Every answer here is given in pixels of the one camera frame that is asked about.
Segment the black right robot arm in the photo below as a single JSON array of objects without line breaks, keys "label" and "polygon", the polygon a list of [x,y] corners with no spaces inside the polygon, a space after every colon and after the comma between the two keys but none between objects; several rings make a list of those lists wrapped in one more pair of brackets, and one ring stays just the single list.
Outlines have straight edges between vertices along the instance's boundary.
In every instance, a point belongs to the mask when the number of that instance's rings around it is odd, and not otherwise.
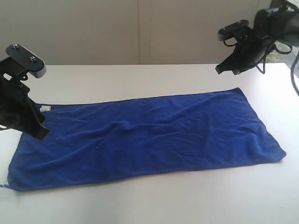
[{"label": "black right robot arm", "polygon": [[218,38],[235,49],[216,66],[217,73],[232,71],[238,75],[263,63],[269,53],[277,50],[275,42],[290,48],[299,45],[299,10],[261,9],[255,15],[252,28],[248,20],[240,20],[219,29]]}]

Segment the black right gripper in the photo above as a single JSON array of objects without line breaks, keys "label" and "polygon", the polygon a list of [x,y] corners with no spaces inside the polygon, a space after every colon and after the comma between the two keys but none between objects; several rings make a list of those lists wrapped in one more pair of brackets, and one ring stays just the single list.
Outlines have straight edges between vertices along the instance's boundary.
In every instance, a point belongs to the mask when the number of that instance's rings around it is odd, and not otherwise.
[{"label": "black right gripper", "polygon": [[218,74],[231,71],[234,75],[239,75],[256,67],[260,61],[265,60],[274,44],[273,37],[255,30],[237,31],[234,38],[237,41],[235,56],[228,56],[215,67]]}]

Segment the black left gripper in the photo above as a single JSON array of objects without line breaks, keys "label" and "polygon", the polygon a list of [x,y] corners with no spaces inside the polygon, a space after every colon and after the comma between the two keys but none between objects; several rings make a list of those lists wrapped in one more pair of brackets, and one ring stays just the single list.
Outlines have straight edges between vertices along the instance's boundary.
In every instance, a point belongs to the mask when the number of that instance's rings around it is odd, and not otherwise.
[{"label": "black left gripper", "polygon": [[23,82],[29,72],[6,58],[0,62],[0,124],[2,131],[14,129],[42,140],[50,130],[42,125],[44,115],[28,97],[30,88]]}]

